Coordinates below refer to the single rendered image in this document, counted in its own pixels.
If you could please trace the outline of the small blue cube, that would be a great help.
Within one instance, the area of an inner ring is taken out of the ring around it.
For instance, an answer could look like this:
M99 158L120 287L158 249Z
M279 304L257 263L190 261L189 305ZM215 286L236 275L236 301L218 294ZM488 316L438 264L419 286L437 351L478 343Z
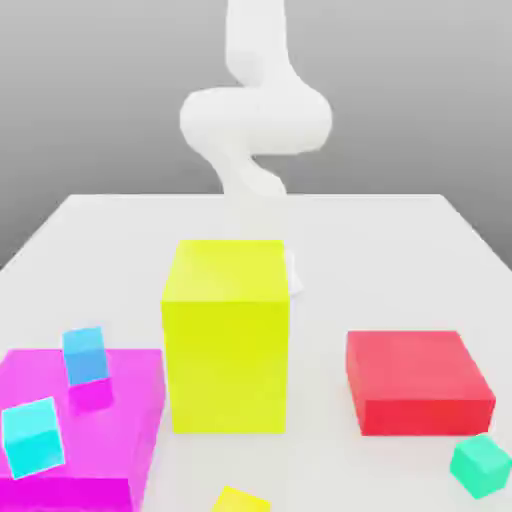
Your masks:
M67 331L62 336L63 356L70 386L109 377L101 327Z

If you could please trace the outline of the small yellow cube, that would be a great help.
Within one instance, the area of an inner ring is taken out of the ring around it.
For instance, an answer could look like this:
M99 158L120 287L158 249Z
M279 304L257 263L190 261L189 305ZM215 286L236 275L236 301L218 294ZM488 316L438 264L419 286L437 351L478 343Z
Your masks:
M225 486L211 512L271 512L268 500Z

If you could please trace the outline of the small cyan cube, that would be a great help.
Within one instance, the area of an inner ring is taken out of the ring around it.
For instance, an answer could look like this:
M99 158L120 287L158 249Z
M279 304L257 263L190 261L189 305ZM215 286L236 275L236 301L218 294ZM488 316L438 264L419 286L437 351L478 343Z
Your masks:
M2 446L17 480L65 464L55 400L45 397L0 412Z

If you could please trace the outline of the small green cube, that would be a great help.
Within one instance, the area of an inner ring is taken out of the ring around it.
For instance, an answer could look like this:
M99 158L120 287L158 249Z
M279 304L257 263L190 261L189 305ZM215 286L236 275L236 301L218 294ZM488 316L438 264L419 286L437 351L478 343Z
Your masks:
M486 497L506 486L512 457L487 434L478 434L456 444L450 472L474 499Z

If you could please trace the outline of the large yellow box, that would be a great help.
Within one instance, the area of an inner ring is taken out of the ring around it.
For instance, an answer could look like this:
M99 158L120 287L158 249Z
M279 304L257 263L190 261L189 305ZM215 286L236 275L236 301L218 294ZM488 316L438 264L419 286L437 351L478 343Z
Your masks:
M285 431L290 294L282 241L180 241L161 311L174 432Z

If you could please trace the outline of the large red box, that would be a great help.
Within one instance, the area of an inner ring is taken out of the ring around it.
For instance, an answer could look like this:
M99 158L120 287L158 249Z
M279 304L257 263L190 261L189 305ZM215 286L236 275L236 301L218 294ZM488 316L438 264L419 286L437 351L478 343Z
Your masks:
M455 331L350 331L345 364L364 436L489 429L495 394Z

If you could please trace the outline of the large magenta box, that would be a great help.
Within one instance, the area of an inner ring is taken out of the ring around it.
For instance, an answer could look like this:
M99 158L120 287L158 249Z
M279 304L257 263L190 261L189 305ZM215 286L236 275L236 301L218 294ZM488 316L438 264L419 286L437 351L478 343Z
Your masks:
M51 396L62 466L13 479L2 447L0 512L141 512L166 385L158 349L109 349L110 376L72 388L59 349L15 349L0 362L0 411Z

